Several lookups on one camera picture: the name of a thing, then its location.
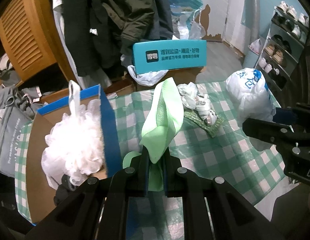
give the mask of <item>black jacket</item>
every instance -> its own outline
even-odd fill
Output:
[[[120,40],[112,35],[101,0],[63,0],[63,17],[65,42],[79,76],[120,63]],[[97,35],[90,30],[97,30]]]

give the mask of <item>green towel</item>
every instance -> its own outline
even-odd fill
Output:
[[[173,78],[159,83],[154,90],[150,112],[141,130],[140,145],[147,148],[151,160],[148,189],[163,190],[162,168],[159,159],[170,142],[180,131],[184,118],[182,100]],[[140,153],[130,152],[123,161],[128,167],[133,157]]]
[[[200,128],[204,129],[211,137],[215,137],[216,133],[218,132],[219,127],[221,124],[225,121],[225,119],[218,115],[218,119],[216,122],[209,126],[207,123],[204,122],[203,119],[201,119],[195,110],[191,109],[185,109],[184,110],[184,116],[193,121],[195,124],[197,124]]]

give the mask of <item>shoe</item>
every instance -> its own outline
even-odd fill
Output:
[[[286,20],[285,22],[283,22],[281,25],[279,25],[279,27],[281,27],[288,33],[291,33],[294,29],[294,27],[292,26],[289,20]]]
[[[300,13],[297,21],[300,22],[301,24],[305,25],[304,14]]]
[[[279,86],[280,89],[283,89],[287,80],[281,74],[279,74],[275,80],[276,84]]]
[[[273,55],[273,59],[280,65],[283,62],[283,58],[284,58],[283,52],[280,49],[278,49],[276,53]]]
[[[276,34],[272,37],[272,40],[275,41],[279,46],[283,46],[283,38],[282,36]]]
[[[306,16],[306,15],[304,15],[304,18],[305,18],[305,27],[308,28],[308,24],[309,24],[310,19],[309,19],[309,17]]]
[[[264,68],[265,72],[268,74],[272,70],[271,64],[267,64],[266,67]]]
[[[293,6],[290,6],[286,13],[297,21],[297,12]]]
[[[266,59],[262,57],[262,58],[259,60],[258,65],[259,65],[262,69],[264,69],[264,68],[266,67],[266,65],[267,65]]]
[[[307,38],[306,33],[305,33],[305,32],[302,32],[302,33],[301,33],[300,42],[301,42],[302,44],[304,44],[304,45],[305,45],[305,43],[306,43],[306,38]]]
[[[270,76],[270,78],[274,81],[277,80],[277,76],[279,75],[279,69],[278,68],[273,68],[270,70],[270,72],[268,73],[268,76]]]
[[[274,51],[275,51],[275,46],[273,44],[269,44],[266,48],[265,48],[266,53],[269,56],[273,56]]]
[[[289,54],[292,54],[291,45],[288,43],[288,41],[283,41],[283,48],[284,48]]]
[[[283,12],[286,12],[288,9],[288,5],[284,1],[281,1],[277,8]]]
[[[285,23],[286,19],[285,17],[280,16],[278,12],[275,12],[271,21],[275,23],[277,26],[280,26],[281,24]]]
[[[301,38],[301,31],[299,30],[298,25],[295,25],[293,31],[291,32],[291,34],[296,38],[296,39],[300,39]]]

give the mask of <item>wooden louvered panel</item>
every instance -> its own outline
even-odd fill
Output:
[[[56,63],[39,19],[39,0],[12,0],[0,18],[0,38],[16,72],[26,81]]]
[[[75,80],[49,0],[12,0],[0,18],[0,38],[22,82],[56,62],[67,81]]]

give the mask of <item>white wall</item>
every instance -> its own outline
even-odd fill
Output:
[[[223,38],[225,20],[228,9],[228,0],[202,0],[203,9],[208,4],[211,12],[209,13],[209,25],[207,35],[221,34]]]
[[[224,40],[245,54],[248,50],[251,30],[241,24],[243,9],[244,0],[230,0]]]

